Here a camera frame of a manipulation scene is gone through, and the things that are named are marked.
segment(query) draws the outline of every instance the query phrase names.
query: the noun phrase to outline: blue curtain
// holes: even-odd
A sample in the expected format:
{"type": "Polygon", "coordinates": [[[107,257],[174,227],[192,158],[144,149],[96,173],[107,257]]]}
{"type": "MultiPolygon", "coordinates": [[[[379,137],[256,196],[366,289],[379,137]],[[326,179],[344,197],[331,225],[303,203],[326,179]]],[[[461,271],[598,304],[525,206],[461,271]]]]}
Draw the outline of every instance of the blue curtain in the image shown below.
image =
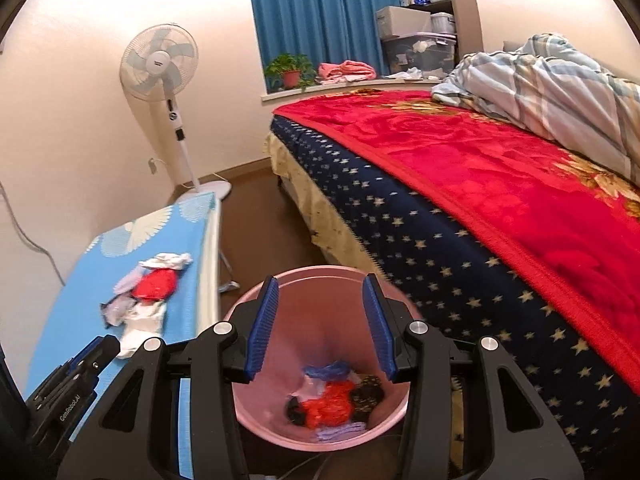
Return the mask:
{"type": "Polygon", "coordinates": [[[377,10],[398,0],[252,0],[260,55],[266,66],[289,52],[321,62],[345,59],[388,73],[378,39],[377,10]]]}

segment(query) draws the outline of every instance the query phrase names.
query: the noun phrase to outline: green plant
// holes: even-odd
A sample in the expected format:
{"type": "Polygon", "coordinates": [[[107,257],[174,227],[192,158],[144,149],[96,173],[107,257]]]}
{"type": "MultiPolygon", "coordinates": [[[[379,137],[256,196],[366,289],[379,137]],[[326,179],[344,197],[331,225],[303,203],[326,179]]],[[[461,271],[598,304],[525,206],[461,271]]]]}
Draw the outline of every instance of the green plant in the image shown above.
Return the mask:
{"type": "Polygon", "coordinates": [[[299,87],[314,84],[316,70],[311,64],[310,59],[305,54],[294,55],[289,54],[288,52],[280,54],[267,65],[264,69],[264,75],[269,78],[279,79],[281,74],[285,72],[292,72],[293,70],[300,70],[299,87]]]}

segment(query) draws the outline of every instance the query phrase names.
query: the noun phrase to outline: wooden floor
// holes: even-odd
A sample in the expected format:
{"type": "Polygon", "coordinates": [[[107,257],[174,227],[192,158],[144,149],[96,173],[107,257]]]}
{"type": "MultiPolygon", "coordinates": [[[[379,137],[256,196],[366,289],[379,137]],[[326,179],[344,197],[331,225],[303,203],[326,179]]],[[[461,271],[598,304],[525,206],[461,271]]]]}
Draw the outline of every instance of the wooden floor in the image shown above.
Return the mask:
{"type": "MultiPolygon", "coordinates": [[[[321,251],[311,243],[297,208],[280,190],[270,169],[230,180],[233,189],[222,205],[222,250],[241,289],[222,295],[224,312],[269,274],[326,263],[321,251]]],[[[223,270],[220,282],[227,278],[223,270]]],[[[320,480],[391,480],[396,472],[399,431],[394,428],[390,436],[333,453],[320,480]]],[[[279,477],[313,456],[265,442],[242,427],[241,434],[252,474],[279,477]]],[[[327,456],[315,458],[287,479],[310,480],[327,456]]]]}

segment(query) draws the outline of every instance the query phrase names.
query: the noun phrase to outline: star pattern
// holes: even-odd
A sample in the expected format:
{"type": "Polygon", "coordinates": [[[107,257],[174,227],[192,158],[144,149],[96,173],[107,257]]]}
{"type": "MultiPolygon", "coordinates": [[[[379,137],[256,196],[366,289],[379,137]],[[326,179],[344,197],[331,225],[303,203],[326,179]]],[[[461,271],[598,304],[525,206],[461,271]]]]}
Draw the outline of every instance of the star pattern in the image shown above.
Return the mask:
{"type": "Polygon", "coordinates": [[[272,130],[380,274],[411,297],[429,323],[452,338],[494,336],[523,370],[537,369],[526,376],[545,402],[560,402],[553,414],[588,471],[611,435],[636,416],[638,402],[586,339],[467,226],[421,193],[313,129],[276,116],[272,130]],[[590,451],[580,452],[584,446],[590,451]]]}

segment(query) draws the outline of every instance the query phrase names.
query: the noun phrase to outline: folded pink blanket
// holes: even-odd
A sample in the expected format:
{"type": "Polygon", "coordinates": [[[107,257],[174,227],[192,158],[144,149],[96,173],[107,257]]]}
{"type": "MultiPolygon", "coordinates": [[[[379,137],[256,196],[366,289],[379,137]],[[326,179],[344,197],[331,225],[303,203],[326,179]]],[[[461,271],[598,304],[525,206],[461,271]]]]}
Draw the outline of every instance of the folded pink blanket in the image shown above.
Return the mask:
{"type": "Polygon", "coordinates": [[[342,83],[347,81],[364,81],[376,78],[376,71],[372,66],[361,61],[347,60],[340,65],[321,63],[318,74],[322,84],[342,83]]]}

